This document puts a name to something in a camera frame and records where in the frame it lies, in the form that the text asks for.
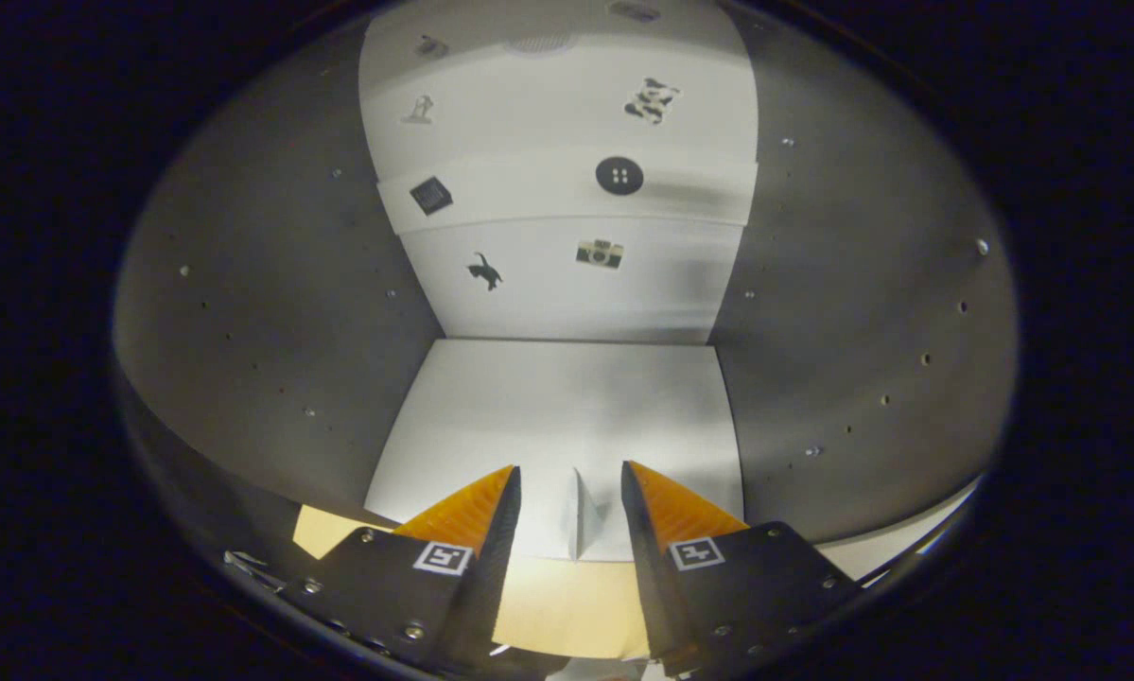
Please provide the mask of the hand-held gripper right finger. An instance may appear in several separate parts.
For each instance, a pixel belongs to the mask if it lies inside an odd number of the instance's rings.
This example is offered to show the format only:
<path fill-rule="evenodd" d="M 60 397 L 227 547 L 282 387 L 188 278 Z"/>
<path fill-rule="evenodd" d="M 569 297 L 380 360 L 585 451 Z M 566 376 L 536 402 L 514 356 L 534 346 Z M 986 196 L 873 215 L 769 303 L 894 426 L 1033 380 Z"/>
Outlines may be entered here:
<path fill-rule="evenodd" d="M 623 462 L 649 652 L 667 676 L 754 676 L 820 633 L 860 584 L 781 521 L 748 525 L 648 465 Z"/>

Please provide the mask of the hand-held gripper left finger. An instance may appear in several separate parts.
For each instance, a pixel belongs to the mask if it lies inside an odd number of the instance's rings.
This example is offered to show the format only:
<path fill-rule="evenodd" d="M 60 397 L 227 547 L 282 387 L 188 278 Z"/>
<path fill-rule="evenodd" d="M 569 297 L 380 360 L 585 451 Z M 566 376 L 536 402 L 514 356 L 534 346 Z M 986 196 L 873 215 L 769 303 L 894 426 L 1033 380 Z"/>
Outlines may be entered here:
<path fill-rule="evenodd" d="M 488 667 L 522 509 L 507 465 L 389 533 L 354 530 L 288 585 L 288 602 L 376 654 L 428 673 Z"/>

